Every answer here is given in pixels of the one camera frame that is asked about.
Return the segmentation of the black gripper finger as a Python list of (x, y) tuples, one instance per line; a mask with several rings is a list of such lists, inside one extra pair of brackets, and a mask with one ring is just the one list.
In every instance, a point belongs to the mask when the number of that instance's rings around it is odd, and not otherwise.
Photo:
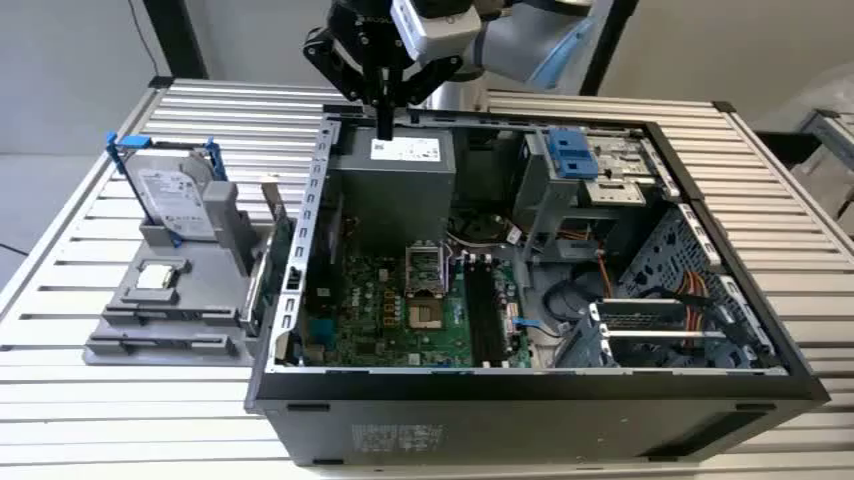
[(330, 28), (310, 31), (303, 44), (303, 54), (344, 97), (359, 100), (375, 110), (376, 138), (384, 139), (384, 80), (382, 67), (370, 36), (356, 30), (355, 51), (362, 71), (347, 62), (335, 48), (335, 36)]
[(410, 77), (403, 78), (404, 66), (395, 59), (388, 66), (384, 83), (384, 138), (394, 138), (395, 109), (422, 103), (438, 87), (454, 76), (463, 64), (460, 56), (430, 61)]

